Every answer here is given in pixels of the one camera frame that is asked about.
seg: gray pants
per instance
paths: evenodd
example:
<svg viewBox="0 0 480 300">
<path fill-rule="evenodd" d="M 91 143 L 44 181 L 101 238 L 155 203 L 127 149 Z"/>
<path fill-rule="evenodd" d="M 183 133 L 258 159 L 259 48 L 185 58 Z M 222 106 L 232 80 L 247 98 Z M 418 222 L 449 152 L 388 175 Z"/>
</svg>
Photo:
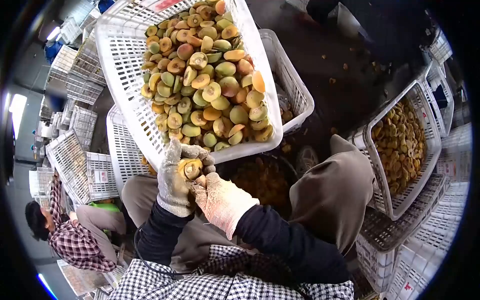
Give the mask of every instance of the gray pants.
<svg viewBox="0 0 480 300">
<path fill-rule="evenodd" d="M 346 254 L 360 231 L 365 206 L 372 198 L 372 167 L 367 157 L 338 135 L 330 140 L 332 156 L 310 169 L 290 188 L 291 222 L 305 228 Z M 150 216 L 158 194 L 156 177 L 137 175 L 127 180 L 123 204 L 138 227 Z M 200 217 L 179 236 L 170 267 L 189 272 L 205 260 L 210 245 L 237 246 Z"/>
<path fill-rule="evenodd" d="M 92 233 L 102 254 L 109 260 L 117 262 L 115 249 L 103 230 L 125 234 L 126 225 L 123 214 L 89 205 L 79 206 L 76 213 L 78 222 Z"/>
</svg>

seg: black sleeve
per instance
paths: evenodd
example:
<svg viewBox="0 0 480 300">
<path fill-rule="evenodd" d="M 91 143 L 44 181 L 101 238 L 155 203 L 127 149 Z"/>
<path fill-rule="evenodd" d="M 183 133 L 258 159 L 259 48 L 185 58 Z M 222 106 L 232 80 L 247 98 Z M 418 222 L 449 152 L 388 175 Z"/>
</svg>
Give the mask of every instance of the black sleeve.
<svg viewBox="0 0 480 300">
<path fill-rule="evenodd" d="M 325 24 L 328 14 L 338 5 L 334 0 L 310 0 L 307 4 L 307 13 L 320 24 Z"/>
<path fill-rule="evenodd" d="M 150 217 L 138 233 L 138 253 L 145 261 L 170 265 L 179 235 L 193 217 L 193 214 L 187 217 L 176 216 L 155 201 Z"/>
<path fill-rule="evenodd" d="M 347 266 L 336 245 L 317 239 L 301 224 L 289 224 L 270 206 L 250 208 L 235 233 L 260 252 L 282 257 L 298 283 L 348 281 Z"/>
</svg>

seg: black bucket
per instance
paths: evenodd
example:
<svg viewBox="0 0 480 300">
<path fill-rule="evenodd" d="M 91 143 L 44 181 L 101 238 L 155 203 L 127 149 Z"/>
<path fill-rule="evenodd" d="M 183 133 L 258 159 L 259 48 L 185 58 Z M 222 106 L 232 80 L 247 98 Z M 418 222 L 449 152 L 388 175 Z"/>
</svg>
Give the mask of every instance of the black bucket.
<svg viewBox="0 0 480 300">
<path fill-rule="evenodd" d="M 285 175 L 285 181 L 287 182 L 288 188 L 297 182 L 298 175 L 294 167 L 282 156 L 275 156 L 268 153 L 259 153 L 252 156 L 245 156 L 235 160 L 226 161 L 220 164 L 215 165 L 216 172 L 224 180 L 231 180 L 232 177 L 237 173 L 238 168 L 243 166 L 246 163 L 255 163 L 257 158 L 261 158 L 264 164 L 269 164 L 275 162 L 278 165 L 278 169 L 281 170 Z M 288 220 L 291 214 L 291 205 L 287 203 L 285 207 L 276 207 L 271 205 L 285 220 Z"/>
</svg>

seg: sneaker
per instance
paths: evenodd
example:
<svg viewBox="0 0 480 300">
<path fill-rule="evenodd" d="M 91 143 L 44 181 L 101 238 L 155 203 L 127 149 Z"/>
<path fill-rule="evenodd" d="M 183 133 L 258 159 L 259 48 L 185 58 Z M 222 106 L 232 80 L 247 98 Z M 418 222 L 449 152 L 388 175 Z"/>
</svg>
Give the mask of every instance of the sneaker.
<svg viewBox="0 0 480 300">
<path fill-rule="evenodd" d="M 318 163 L 315 150 L 310 146 L 304 146 L 298 153 L 295 170 L 298 176 L 302 177 L 308 170 L 318 165 Z"/>
</svg>

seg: black cable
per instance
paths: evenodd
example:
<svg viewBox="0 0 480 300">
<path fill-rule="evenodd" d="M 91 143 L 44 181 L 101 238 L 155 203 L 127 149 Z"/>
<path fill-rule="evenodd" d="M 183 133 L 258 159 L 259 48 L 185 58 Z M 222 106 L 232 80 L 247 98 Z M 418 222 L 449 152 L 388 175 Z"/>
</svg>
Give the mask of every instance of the black cable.
<svg viewBox="0 0 480 300">
<path fill-rule="evenodd" d="M 142 258 L 142 255 L 140 254 L 140 252 L 138 251 L 138 248 L 137 248 L 137 235 L 138 233 L 140 232 L 140 230 L 142 230 L 142 227 L 144 225 L 141 224 L 140 227 L 137 229 L 137 231 L 135 231 L 135 235 L 133 236 L 133 246 L 135 248 L 135 252 L 137 252 L 137 255 L 138 255 L 138 258 L 140 258 L 140 260 L 144 263 L 144 265 L 146 265 L 147 268 L 149 268 L 151 271 L 154 271 L 156 273 L 160 273 L 160 274 L 164 274 L 164 275 L 169 275 L 169 276 L 178 276 L 178 275 L 189 275 L 189 274 L 192 274 L 193 272 L 188 272 L 188 273 L 173 273 L 173 272 L 164 272 L 164 271 L 159 271 L 159 270 L 155 270 L 154 268 L 152 268 L 149 264 L 147 264 L 147 262 Z"/>
</svg>

